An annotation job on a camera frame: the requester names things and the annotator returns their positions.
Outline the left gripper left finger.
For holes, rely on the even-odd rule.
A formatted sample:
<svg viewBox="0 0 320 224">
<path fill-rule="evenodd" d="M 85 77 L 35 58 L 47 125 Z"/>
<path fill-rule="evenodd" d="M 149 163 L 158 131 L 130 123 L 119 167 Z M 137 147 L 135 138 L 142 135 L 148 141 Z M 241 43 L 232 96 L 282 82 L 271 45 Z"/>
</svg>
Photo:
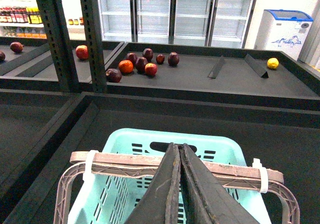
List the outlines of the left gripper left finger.
<svg viewBox="0 0 320 224">
<path fill-rule="evenodd" d="M 176 224 L 179 213 L 181 159 L 179 148 L 170 143 L 142 199 L 126 224 Z"/>
</svg>

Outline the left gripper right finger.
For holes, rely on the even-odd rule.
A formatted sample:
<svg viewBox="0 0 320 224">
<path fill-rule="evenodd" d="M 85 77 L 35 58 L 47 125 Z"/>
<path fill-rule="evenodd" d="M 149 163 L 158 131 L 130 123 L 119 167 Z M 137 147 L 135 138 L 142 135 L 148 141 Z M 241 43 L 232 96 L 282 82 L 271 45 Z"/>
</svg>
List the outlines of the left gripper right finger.
<svg viewBox="0 0 320 224">
<path fill-rule="evenodd" d="M 179 147 L 180 188 L 187 224 L 257 224 L 189 145 Z"/>
</svg>

